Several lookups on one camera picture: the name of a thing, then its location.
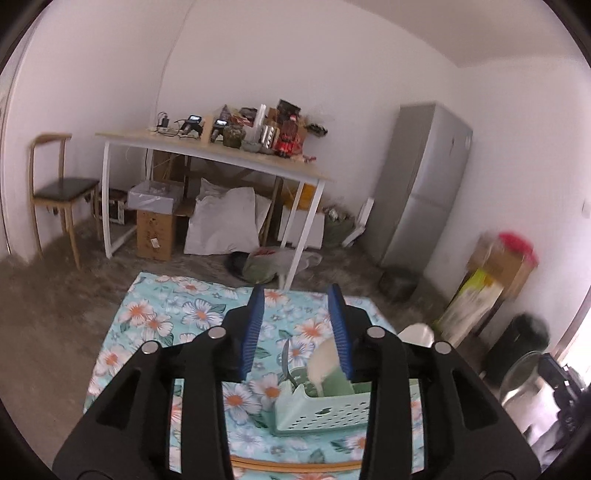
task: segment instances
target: silver refrigerator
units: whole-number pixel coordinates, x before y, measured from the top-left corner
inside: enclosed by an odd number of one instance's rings
[[[472,129],[438,103],[403,106],[360,242],[382,267],[422,273],[443,232]]]

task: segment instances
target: green plastic basket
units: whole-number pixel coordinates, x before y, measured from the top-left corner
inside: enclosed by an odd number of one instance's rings
[[[274,433],[278,435],[318,433],[324,430],[348,429],[367,425],[371,384],[354,384],[354,395],[313,397],[314,386],[306,368],[291,372],[297,388],[289,381],[280,384],[275,402]]]

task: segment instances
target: floral cloth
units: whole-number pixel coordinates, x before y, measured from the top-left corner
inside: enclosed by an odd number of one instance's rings
[[[225,313],[246,305],[252,289],[228,288],[188,277],[140,273],[129,288],[107,333],[88,388],[85,411],[129,357],[147,340],[164,346],[190,342],[221,324]],[[346,297],[363,308],[371,322],[392,327],[369,299]],[[290,369],[305,366],[315,347],[332,336],[327,297],[322,293],[265,290],[265,314],[255,361],[247,380],[224,383],[223,405],[230,453],[242,458],[279,463],[338,463],[361,460],[365,427],[305,436],[271,434],[267,419],[279,396],[281,350],[291,338]],[[177,381],[171,422],[171,469],[180,471],[182,381]],[[424,467],[423,418],[418,386],[411,384],[413,471]],[[235,469],[236,478],[265,480],[352,480],[359,471],[285,474]]]

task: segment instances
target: black trash can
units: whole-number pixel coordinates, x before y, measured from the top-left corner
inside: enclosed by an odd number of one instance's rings
[[[417,289],[420,275],[400,267],[387,269],[379,279],[378,288],[388,300],[402,303]]]
[[[543,352],[549,343],[548,327],[543,320],[528,313],[516,316],[485,357],[487,382],[500,386],[517,360],[529,352]]]

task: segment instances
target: wooden frame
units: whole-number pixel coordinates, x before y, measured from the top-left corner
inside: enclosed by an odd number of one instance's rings
[[[48,144],[52,142],[60,143],[60,156],[59,156],[59,167],[58,167],[58,178],[59,180],[64,179],[64,159],[66,156],[66,142],[72,138],[72,134],[41,134],[36,137],[30,146],[29,151],[29,165],[28,165],[28,180],[29,180],[29,206],[31,209],[31,220],[33,221],[33,234],[35,236],[35,243],[37,246],[37,253],[40,257],[43,256],[43,249],[41,247],[41,240],[39,239],[39,228],[37,225],[37,213],[35,211],[36,206],[44,206],[48,209],[57,209],[60,212],[61,231],[64,235],[70,235],[70,243],[72,245],[72,253],[74,254],[74,262],[78,270],[80,266],[80,252],[76,243],[76,236],[74,234],[74,217],[72,212],[72,206],[76,200],[81,197],[85,197],[91,194],[93,197],[93,210],[95,215],[95,226],[97,238],[100,241],[100,219],[99,219],[99,186],[97,185],[90,187],[75,198],[68,201],[50,200],[46,198],[35,197],[34,187],[34,164],[35,164],[35,148],[38,145]]]

